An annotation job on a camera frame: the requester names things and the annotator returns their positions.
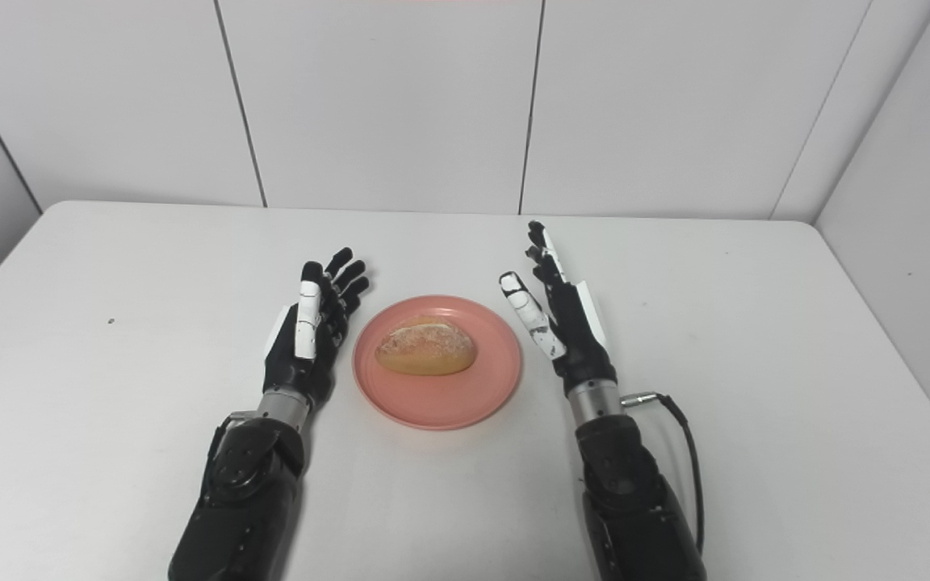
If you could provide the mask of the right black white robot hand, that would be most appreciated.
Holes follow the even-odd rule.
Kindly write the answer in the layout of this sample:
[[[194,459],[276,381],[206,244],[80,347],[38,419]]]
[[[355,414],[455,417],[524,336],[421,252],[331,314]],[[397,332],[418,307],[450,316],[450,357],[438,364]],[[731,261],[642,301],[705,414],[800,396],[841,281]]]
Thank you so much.
[[[528,229],[531,246],[526,256],[534,262],[533,276],[542,283],[545,304],[539,304],[513,271],[499,278],[502,294],[530,339],[551,361],[555,374],[562,380],[565,396],[590,383],[616,383],[618,375],[610,363],[604,328],[587,283],[566,277],[543,222],[531,220]]]

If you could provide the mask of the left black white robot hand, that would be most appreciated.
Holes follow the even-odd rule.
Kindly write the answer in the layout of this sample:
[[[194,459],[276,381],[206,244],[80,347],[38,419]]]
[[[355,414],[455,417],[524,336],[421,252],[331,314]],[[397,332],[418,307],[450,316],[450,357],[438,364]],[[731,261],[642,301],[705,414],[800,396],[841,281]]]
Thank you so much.
[[[369,287],[366,262],[350,247],[335,253],[328,265],[307,261],[300,272],[299,301],[285,307],[263,364],[263,390],[303,395],[310,408],[328,402],[333,365]]]

